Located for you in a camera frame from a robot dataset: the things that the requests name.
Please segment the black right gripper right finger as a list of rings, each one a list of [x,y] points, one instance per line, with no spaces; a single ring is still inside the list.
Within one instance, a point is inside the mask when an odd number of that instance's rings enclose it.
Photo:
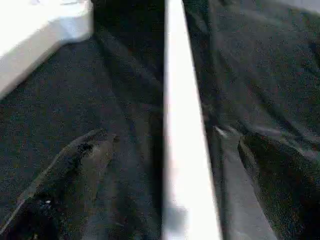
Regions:
[[[279,240],[320,238],[320,144],[258,133],[239,139],[241,162]]]

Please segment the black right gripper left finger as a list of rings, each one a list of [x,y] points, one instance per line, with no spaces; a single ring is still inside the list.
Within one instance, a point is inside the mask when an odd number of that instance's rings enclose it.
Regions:
[[[94,129],[66,145],[0,223],[2,240],[81,240],[118,136]]]

